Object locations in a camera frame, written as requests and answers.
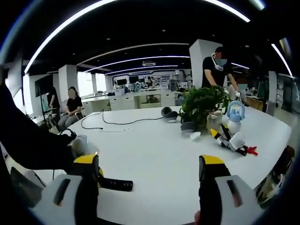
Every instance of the floor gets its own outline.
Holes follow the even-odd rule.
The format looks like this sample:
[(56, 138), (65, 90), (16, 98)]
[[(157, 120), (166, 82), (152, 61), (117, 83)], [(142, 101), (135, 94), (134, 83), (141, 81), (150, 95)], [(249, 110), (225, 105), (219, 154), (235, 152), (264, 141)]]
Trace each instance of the floor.
[(286, 110), (276, 108), (274, 117), (286, 123), (292, 128), (292, 134), (288, 145), (298, 152), (299, 135), (300, 135), (300, 114), (291, 113)]

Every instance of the green leaves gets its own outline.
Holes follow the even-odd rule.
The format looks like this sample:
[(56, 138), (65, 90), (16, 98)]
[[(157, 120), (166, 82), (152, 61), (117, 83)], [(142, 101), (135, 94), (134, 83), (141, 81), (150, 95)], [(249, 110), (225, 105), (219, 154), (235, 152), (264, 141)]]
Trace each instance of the green leaves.
[(205, 124), (209, 112), (218, 110), (220, 104), (227, 111), (230, 98), (223, 87), (192, 87), (188, 92), (183, 93), (186, 101), (180, 109), (180, 116), (185, 121), (193, 121), (197, 125)]

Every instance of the man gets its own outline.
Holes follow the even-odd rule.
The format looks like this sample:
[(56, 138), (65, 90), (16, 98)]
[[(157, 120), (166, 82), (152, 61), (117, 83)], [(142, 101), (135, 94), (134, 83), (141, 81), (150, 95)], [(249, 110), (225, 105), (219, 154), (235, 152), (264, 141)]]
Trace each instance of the man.
[(223, 47), (218, 47), (212, 56), (206, 57), (203, 61), (202, 87), (223, 86), (225, 76), (228, 77), (235, 91), (239, 90), (236, 81), (231, 74), (231, 66), (227, 63), (227, 57)]

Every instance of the round table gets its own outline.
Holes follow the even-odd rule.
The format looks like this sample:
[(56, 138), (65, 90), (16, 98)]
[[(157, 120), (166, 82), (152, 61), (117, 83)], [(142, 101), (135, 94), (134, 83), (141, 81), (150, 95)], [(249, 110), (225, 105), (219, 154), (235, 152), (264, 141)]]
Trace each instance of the round table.
[[(161, 108), (104, 112), (107, 122), (128, 123), (158, 118)], [(99, 147), (99, 165), (105, 177), (132, 180), (132, 192), (100, 189), (98, 217), (129, 225), (191, 223), (199, 210), (199, 156), (221, 158), (231, 174), (255, 188), (272, 170), (287, 145), (291, 128), (276, 118), (246, 108), (241, 132), (247, 146), (257, 146), (258, 156), (242, 156), (220, 147), (209, 134), (197, 141), (183, 136), (180, 123), (164, 120), (130, 125), (105, 124), (102, 114), (92, 115), (70, 128), (87, 135)]]

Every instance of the black ceiling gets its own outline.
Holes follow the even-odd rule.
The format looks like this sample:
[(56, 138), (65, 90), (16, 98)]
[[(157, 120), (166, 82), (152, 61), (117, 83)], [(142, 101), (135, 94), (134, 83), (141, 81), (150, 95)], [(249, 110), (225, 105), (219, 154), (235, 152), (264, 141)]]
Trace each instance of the black ceiling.
[[(231, 52), (231, 60), (258, 68), (259, 56), (263, 68), (288, 73), (283, 62), (270, 46), (287, 37), (293, 48), (299, 46), (296, 29), (288, 29), (296, 15), (289, 0), (264, 0), (267, 7), (257, 10), (249, 1), (223, 0), (251, 22), (246, 23), (235, 15), (202, 0), (119, 0), (97, 8), (80, 17), (60, 32), (41, 52), (39, 64), (30, 68), (30, 75), (55, 71), (65, 64), (77, 65), (94, 56), (135, 45), (152, 43), (193, 44), (198, 38), (222, 43)], [(22, 47), (24, 59), (29, 60), (43, 40), (63, 21), (75, 12), (96, 2), (95, 0), (41, 1), (38, 10), (31, 15), (19, 32), (7, 62)], [(8, 30), (11, 22), (20, 14), (24, 3), (10, 1), (3, 20)], [(89, 60), (84, 64), (104, 64), (141, 57), (181, 55), (189, 56), (188, 45), (157, 45), (119, 51)], [(288, 58), (295, 76), (300, 67), (292, 64), (298, 60), (292, 54)], [(189, 59), (155, 59), (157, 65), (180, 65), (190, 68)], [(122, 70), (141, 67), (141, 61), (105, 67)]]

